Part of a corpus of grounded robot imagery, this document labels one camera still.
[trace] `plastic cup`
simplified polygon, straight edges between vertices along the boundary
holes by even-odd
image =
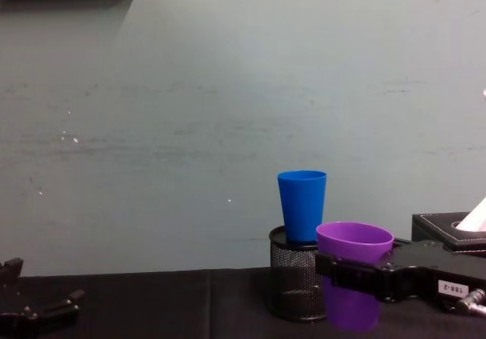
[[[376,264],[393,248],[393,234],[366,223],[323,223],[317,228],[319,252],[338,258]],[[380,302],[367,293],[335,287],[323,277],[327,320],[338,328],[367,331],[376,327]]]
[[[322,223],[327,174],[318,170],[295,170],[277,177],[287,240],[315,242]]]

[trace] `mesh pencil holder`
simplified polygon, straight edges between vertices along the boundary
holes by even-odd
[[[288,242],[285,227],[273,229],[269,237],[272,313],[293,322],[325,318],[322,277],[315,270],[317,243]]]

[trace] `black tissue box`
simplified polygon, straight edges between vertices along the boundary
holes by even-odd
[[[456,253],[486,258],[486,232],[457,230],[456,226],[469,212],[414,214],[412,241],[438,240],[444,248]]]

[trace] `table surface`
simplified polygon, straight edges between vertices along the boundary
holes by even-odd
[[[71,277],[29,277],[22,293],[59,298],[81,288],[87,297],[77,325],[48,339],[410,339],[484,338],[486,319],[438,312],[419,300],[383,305],[375,330],[357,335],[328,322],[286,322],[266,305],[266,268]]]

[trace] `wall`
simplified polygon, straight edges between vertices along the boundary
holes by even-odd
[[[484,0],[0,7],[0,251],[26,274],[268,264],[276,174],[408,238],[485,194]]]

